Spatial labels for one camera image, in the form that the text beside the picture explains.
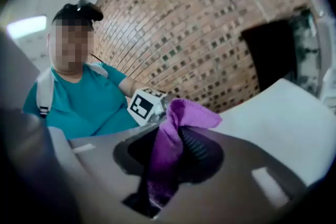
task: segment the purple towel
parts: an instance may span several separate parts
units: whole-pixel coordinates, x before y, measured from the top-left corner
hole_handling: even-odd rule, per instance
[[[165,206],[179,186],[177,166],[183,143],[177,129],[180,126],[212,128],[222,121],[218,114],[186,99],[174,99],[167,108],[166,116],[156,135],[147,177],[150,202],[160,208]]]

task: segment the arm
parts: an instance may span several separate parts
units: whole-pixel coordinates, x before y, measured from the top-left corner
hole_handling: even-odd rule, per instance
[[[126,77],[125,74],[121,73],[112,66],[109,66],[105,63],[98,63],[98,65],[104,67],[104,69],[109,74],[109,80],[111,80],[114,85],[118,86],[118,89],[127,97],[132,98],[137,89],[147,87],[147,85],[144,83]]]
[[[138,82],[131,78],[124,78],[118,85],[119,90],[127,97],[132,98],[135,91],[140,88],[148,87],[146,84]]]

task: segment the black cap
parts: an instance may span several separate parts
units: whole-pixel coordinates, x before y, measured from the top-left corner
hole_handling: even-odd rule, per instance
[[[77,5],[64,5],[56,13],[51,23],[55,20],[67,20],[69,25],[77,25],[80,21],[81,25],[88,25],[93,29],[92,21],[101,21],[102,19],[103,13],[96,5],[86,0],[80,0]]]

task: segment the teal t-shirt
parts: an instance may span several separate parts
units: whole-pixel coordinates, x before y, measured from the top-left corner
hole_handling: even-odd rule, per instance
[[[108,78],[84,65],[81,80],[71,83],[51,69],[56,78],[46,124],[62,129],[67,139],[111,134],[138,126],[127,111],[125,96],[118,89],[119,83],[126,76],[104,63],[98,65],[108,72]],[[23,111],[40,116],[36,90],[35,82]]]

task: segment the person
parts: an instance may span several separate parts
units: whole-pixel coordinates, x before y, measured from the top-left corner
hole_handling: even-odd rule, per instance
[[[76,5],[65,5],[54,17],[47,47],[55,78],[47,126],[60,128],[67,139],[111,134],[137,127],[127,111],[125,96],[132,97],[145,84],[128,78],[114,67],[98,63],[104,77],[86,64],[93,47],[93,26]],[[25,101],[23,111],[39,117],[37,82]]]

